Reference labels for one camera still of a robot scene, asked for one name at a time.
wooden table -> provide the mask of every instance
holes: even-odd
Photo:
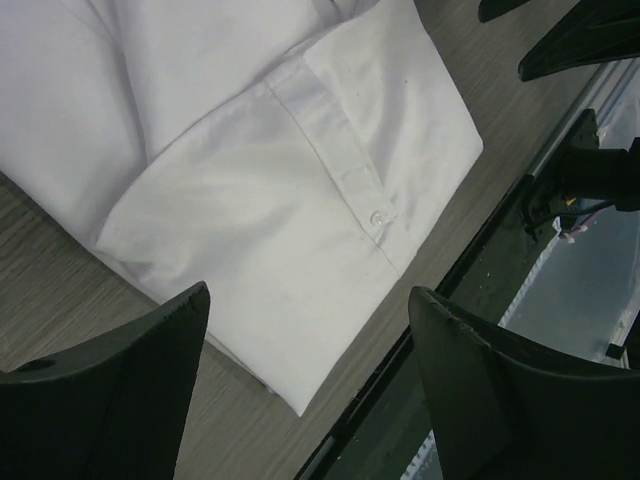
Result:
[[[531,2],[488,25],[477,21],[477,1],[417,3],[484,139],[484,154],[302,419],[205,345],[176,478],[292,478],[406,328],[410,287],[437,285],[594,72],[576,69],[527,84],[517,78],[519,60],[573,0]],[[153,306],[0,176],[1,370]]]

white fabric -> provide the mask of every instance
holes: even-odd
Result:
[[[0,170],[302,414],[482,149],[411,0],[0,2]]]

white button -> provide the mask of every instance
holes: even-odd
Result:
[[[376,227],[384,225],[387,223],[388,218],[389,216],[385,212],[373,212],[373,215],[371,215],[371,225]]]

cable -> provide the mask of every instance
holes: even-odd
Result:
[[[578,230],[580,230],[582,227],[587,227],[591,222],[594,221],[594,219],[598,216],[598,214],[602,212],[602,210],[599,210],[595,213],[592,213],[591,215],[587,215],[587,218],[585,218],[582,222],[580,222],[579,225],[576,225],[575,227],[573,227],[569,233],[575,233]]]
[[[529,225],[527,228],[529,230],[535,230],[538,227],[541,227],[542,225],[544,225],[545,223],[554,220],[556,217],[568,217],[568,218],[578,218],[578,217],[582,217],[584,215],[592,215],[596,212],[599,212],[600,210],[604,210],[605,208],[609,208],[612,207],[616,204],[616,202],[614,200],[607,200],[605,202],[600,202],[597,203],[589,208],[585,208],[584,210],[577,210],[577,211],[565,211],[565,212],[554,212],[554,213],[550,213],[549,215],[545,215],[544,217],[540,218],[539,220],[536,220],[535,223]]]

folded shirt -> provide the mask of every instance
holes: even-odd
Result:
[[[482,150],[412,1],[0,5],[0,170],[301,415]]]

